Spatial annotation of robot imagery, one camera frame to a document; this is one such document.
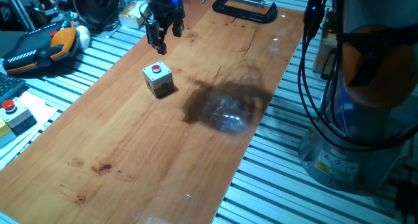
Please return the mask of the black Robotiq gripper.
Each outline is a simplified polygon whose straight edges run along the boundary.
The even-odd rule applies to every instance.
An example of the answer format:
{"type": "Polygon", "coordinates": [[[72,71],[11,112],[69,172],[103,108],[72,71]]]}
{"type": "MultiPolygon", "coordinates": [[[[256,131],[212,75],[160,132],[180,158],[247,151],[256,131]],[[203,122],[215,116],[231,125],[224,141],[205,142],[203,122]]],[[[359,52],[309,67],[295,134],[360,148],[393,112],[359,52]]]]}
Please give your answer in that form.
{"type": "Polygon", "coordinates": [[[184,30],[185,11],[182,0],[148,0],[149,8],[155,20],[146,22],[146,35],[148,44],[157,50],[158,54],[165,55],[167,46],[164,43],[165,33],[160,30],[160,24],[172,24],[172,33],[181,37],[184,30]]]}

